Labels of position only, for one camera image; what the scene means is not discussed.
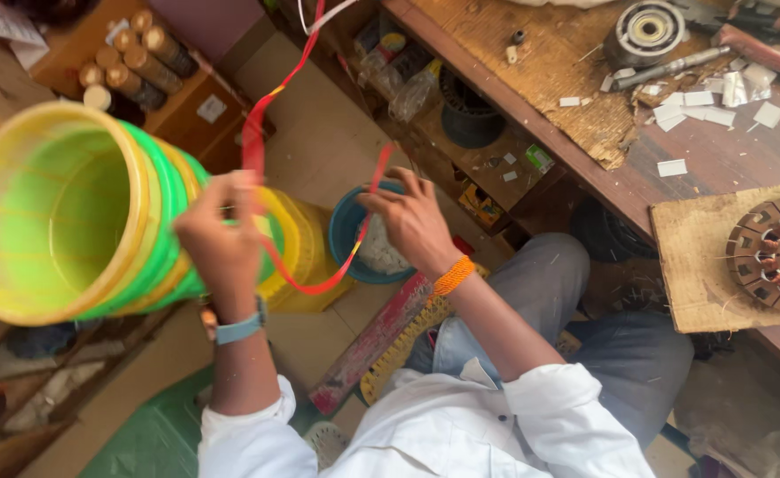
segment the white shirt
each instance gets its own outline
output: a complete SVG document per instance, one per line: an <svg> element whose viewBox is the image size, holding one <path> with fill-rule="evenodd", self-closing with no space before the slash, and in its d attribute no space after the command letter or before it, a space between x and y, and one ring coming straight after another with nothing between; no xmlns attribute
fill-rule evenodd
<svg viewBox="0 0 780 478"><path fill-rule="evenodd" d="M653 476L638 441L597 400L581 365L539 366L496 389L477 359L460 378L401 369L351 444L317 472L316 455L287 425L292 387L265 410L204 410L200 476L215 478L558 478Z"/></svg>

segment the person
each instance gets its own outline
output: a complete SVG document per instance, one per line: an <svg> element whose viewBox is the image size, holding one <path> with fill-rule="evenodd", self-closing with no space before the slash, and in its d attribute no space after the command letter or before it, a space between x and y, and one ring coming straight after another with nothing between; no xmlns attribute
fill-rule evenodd
<svg viewBox="0 0 780 478"><path fill-rule="evenodd" d="M384 217L410 264L437 281L463 255L434 184L403 168L387 176L402 181L404 195L378 190L358 201ZM217 176L173 224L211 292L220 343L222 331L259 316L256 187L250 171ZM235 206L238 226L223 224L226 205ZM542 234L489 281L466 276L448 293L457 315L416 340L351 444L321 473L287 424L296 401L264 329L226 339L215 350L202 418L200 476L652 476L642 449L668 417L693 349L668 316L627 312L573 322L582 346L565 362L553 343L588 270L575 239Z"/></svg>

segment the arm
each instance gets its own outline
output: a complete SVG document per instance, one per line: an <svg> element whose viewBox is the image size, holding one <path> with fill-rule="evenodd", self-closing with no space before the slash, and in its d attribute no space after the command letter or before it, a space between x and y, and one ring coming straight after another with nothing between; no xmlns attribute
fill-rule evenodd
<svg viewBox="0 0 780 478"><path fill-rule="evenodd" d="M358 199L384 216L390 242L430 281L462 256L440 214L434 185L407 169L405 195L387 190ZM557 351L473 273L448 294L503 378L505 397L535 454L554 476L652 476L637 440L599 404L601 384Z"/></svg>
<svg viewBox="0 0 780 478"><path fill-rule="evenodd" d="M452 244L434 193L434 184L404 168L388 177L404 183L405 195L379 189L358 200L384 216L390 242L407 261L434 282L463 254ZM541 365L564 363L555 349L507 305L476 273L469 275L448 299L475 335L506 382Z"/></svg>
<svg viewBox="0 0 780 478"><path fill-rule="evenodd" d="M172 224L213 298L222 325L257 312L254 289L260 243L251 217L254 193L250 173L216 176ZM227 204L236 206L236 226L224 223L222 207ZM280 397L277 377L264 330L217 347L210 408L224 415L246 415L269 407Z"/></svg>
<svg viewBox="0 0 780 478"><path fill-rule="evenodd" d="M248 171L216 176L172 224L211 293L220 325L257 311L256 185ZM224 223L225 206L234 206L237 225ZM295 409L289 382L275 371L265 330L216 347L213 394L201 424L200 476L315 477L315 453L287 424Z"/></svg>

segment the jeans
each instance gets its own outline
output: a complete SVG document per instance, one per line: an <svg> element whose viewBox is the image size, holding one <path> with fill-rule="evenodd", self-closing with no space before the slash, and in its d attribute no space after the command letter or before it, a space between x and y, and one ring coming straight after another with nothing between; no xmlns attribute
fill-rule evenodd
<svg viewBox="0 0 780 478"><path fill-rule="evenodd" d="M534 236L488 282L549 343L554 345L564 328L581 340L582 347L570 362L581 363L598 379L599 402L646 448L672 410L691 367L693 346L687 336L673 330L669 316L655 312L620 312L570 322L589 271L588 253L574 237L549 233ZM473 357L501 384L469 328L450 316L440 325L435 350L423 333L405 367L457 376Z"/></svg>

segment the hand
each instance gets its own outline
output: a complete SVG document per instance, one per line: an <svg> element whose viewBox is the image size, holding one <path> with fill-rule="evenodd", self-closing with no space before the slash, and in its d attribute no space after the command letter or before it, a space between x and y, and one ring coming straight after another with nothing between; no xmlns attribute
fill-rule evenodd
<svg viewBox="0 0 780 478"><path fill-rule="evenodd" d="M245 320L257 311L254 289L260 267L259 232L254 225L257 179L253 171L215 176L195 202L172 223L212 294L220 323ZM237 224L225 224L223 207L233 206Z"/></svg>
<svg viewBox="0 0 780 478"><path fill-rule="evenodd" d="M406 168L390 168L386 176L402 181L404 196L378 188L374 194L358 194L357 201L384 218L390 244L434 282L463 257L452 244L434 194L434 183L417 178Z"/></svg>

